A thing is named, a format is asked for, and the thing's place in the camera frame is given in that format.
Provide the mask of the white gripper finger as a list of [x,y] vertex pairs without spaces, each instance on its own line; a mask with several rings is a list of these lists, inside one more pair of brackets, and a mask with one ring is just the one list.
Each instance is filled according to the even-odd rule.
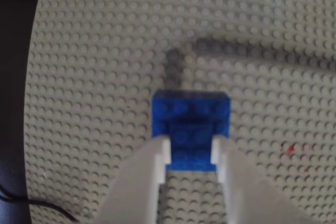
[[224,136],[212,140],[211,162],[223,188],[227,223],[314,223]]
[[168,164],[170,138],[160,135],[147,141],[121,165],[94,223],[156,223]]

